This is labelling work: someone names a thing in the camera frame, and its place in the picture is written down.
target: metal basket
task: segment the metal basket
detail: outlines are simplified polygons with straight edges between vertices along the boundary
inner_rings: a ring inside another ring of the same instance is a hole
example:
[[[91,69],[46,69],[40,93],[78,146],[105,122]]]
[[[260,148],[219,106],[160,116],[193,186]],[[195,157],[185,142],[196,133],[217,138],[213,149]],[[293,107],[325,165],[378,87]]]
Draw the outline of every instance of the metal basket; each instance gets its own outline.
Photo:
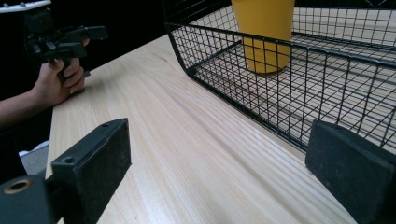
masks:
[[[376,2],[296,0],[291,41],[238,32],[230,0],[163,10],[186,74],[302,152],[320,119],[396,154],[396,1]],[[251,72],[242,38],[290,47],[287,67]]]

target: black plastic block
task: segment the black plastic block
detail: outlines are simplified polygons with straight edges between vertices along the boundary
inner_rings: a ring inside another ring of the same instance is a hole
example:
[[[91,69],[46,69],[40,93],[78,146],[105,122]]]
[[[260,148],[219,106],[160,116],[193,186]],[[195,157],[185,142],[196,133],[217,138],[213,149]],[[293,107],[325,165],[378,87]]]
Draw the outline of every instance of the black plastic block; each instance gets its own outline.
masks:
[[[352,131],[315,120],[305,165],[358,223],[396,223],[396,156]]]

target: wood grain surface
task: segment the wood grain surface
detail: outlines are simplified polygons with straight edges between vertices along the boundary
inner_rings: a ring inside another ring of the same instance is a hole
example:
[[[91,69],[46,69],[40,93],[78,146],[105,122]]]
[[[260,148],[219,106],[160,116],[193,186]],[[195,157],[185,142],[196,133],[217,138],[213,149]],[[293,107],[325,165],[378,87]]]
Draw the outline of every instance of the wood grain surface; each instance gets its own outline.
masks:
[[[120,118],[132,166],[99,223],[355,223],[303,153],[191,80],[167,35],[96,68],[55,107],[47,176],[51,161]]]

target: person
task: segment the person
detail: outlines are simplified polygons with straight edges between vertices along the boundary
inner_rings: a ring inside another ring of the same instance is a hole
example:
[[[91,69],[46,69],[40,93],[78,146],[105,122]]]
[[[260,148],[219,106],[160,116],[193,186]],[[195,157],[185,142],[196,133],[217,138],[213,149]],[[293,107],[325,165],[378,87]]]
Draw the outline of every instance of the person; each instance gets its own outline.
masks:
[[[23,25],[21,13],[0,14],[0,184],[27,175],[19,152],[50,139],[52,108],[85,84],[79,58],[67,66],[57,59],[34,62],[24,48]]]

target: light wood tabletop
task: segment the light wood tabletop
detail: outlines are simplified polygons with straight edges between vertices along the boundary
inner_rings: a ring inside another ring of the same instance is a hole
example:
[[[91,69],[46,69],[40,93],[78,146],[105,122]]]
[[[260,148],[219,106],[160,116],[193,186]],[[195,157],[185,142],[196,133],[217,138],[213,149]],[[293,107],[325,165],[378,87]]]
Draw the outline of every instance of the light wood tabletop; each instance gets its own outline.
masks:
[[[98,223],[356,223],[304,154],[181,69],[164,35],[91,71],[53,111],[50,162],[127,118],[132,165]]]

